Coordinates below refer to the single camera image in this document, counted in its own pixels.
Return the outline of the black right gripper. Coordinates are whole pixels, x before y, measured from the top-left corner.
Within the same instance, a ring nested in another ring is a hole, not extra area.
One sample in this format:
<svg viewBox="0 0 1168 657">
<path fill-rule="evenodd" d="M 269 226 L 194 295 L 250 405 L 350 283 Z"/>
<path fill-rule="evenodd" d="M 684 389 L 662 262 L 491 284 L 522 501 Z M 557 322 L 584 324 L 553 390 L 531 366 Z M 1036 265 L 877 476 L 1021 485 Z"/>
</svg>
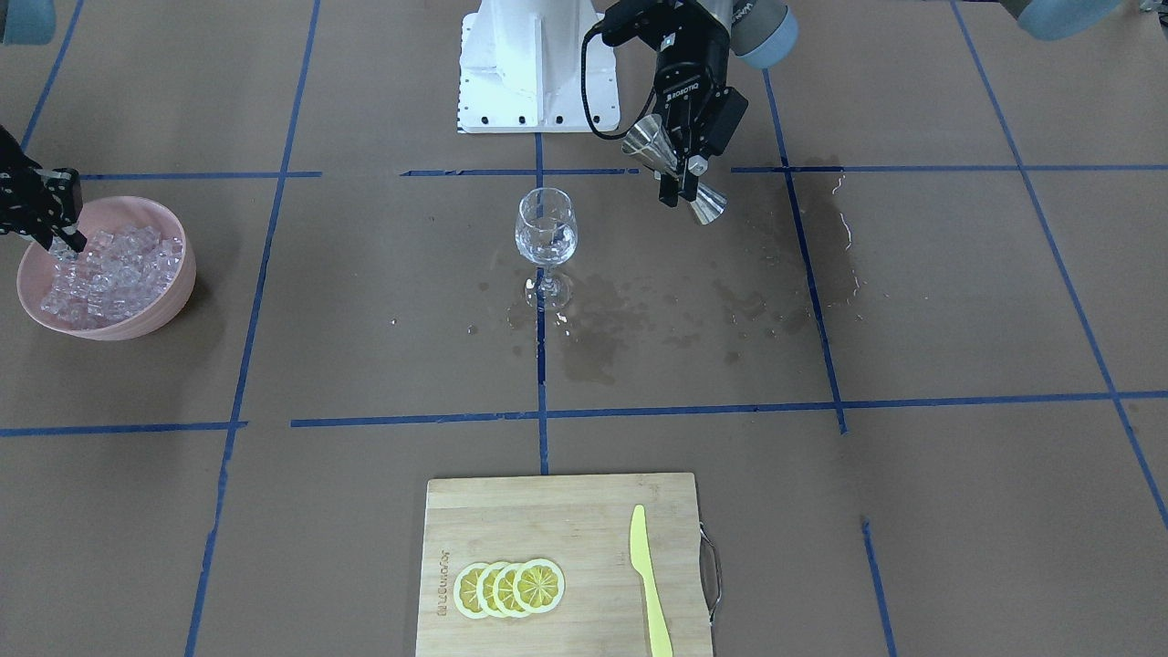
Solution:
<svg viewBox="0 0 1168 657">
<path fill-rule="evenodd" d="M 83 209 L 82 177 L 72 168 L 41 168 L 25 154 L 8 129 L 1 126 L 1 233 L 36 240 L 49 253 L 79 255 L 88 238 L 77 227 Z M 43 184 L 41 227 L 33 227 L 32 210 L 26 196 L 32 182 Z"/>
</svg>

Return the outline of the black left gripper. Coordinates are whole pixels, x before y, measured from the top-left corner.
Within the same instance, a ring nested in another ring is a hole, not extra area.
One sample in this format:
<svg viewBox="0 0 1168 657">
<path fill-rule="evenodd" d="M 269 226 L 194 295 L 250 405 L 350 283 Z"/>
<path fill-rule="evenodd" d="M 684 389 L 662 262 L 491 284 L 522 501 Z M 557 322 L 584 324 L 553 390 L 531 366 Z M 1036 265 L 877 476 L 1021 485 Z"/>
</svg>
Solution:
<svg viewBox="0 0 1168 657">
<path fill-rule="evenodd" d="M 725 26 L 681 26 L 656 51 L 653 112 L 661 116 L 659 201 L 696 200 L 696 177 L 725 154 L 746 115 L 748 99 L 726 87 L 730 36 Z"/>
</svg>

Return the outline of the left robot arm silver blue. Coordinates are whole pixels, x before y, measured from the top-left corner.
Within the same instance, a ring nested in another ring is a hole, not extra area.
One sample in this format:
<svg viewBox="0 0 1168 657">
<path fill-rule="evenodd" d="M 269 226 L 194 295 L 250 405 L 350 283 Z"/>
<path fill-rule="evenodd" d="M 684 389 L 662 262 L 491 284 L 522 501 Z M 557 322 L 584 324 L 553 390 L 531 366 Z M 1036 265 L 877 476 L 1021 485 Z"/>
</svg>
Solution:
<svg viewBox="0 0 1168 657">
<path fill-rule="evenodd" d="M 1057 41 L 1072 37 L 1113 12 L 1119 1 L 997 1 L 1031 37 Z M 785 58 L 797 44 L 799 25 L 783 1 L 726 1 L 730 50 L 748 65 L 765 70 Z"/>
</svg>

